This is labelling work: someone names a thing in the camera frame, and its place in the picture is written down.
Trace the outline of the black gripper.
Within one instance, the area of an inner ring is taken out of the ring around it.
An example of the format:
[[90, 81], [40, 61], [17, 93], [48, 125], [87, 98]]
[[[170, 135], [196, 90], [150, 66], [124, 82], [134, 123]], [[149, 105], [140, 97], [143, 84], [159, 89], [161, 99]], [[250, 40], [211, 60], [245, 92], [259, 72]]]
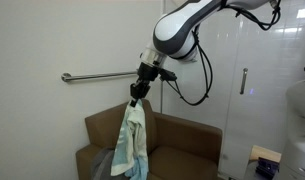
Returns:
[[151, 67], [145, 63], [141, 63], [138, 69], [138, 79], [135, 83], [130, 85], [131, 101], [130, 106], [135, 107], [138, 99], [144, 98], [148, 93], [149, 83], [154, 81], [158, 76], [158, 68]]

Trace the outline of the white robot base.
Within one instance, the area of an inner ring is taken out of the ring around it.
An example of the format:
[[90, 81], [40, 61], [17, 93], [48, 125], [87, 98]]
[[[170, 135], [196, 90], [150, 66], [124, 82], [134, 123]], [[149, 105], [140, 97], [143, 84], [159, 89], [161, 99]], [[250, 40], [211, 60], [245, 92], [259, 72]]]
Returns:
[[282, 152], [278, 180], [305, 180], [305, 79], [286, 91], [287, 141]]

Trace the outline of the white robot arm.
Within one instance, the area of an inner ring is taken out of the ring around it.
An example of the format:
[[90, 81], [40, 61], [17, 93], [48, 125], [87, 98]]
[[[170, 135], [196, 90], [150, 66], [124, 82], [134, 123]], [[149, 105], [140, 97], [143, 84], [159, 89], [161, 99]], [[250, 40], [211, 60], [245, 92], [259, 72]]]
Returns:
[[[272, 19], [270, 22], [262, 22], [251, 13], [251, 10], [267, 2], [273, 8]], [[158, 75], [167, 83], [176, 81], [175, 74], [163, 68], [163, 62], [167, 57], [191, 61], [199, 52], [201, 61], [208, 61], [198, 40], [199, 26], [207, 17], [229, 8], [236, 11], [236, 16], [242, 14], [267, 31], [280, 20], [280, 3], [281, 0], [187, 0], [174, 11], [164, 14], [153, 29], [151, 41], [140, 55], [142, 62], [137, 72], [138, 80], [130, 85], [130, 105], [135, 107], [137, 102], [146, 96], [150, 89], [149, 83]]]

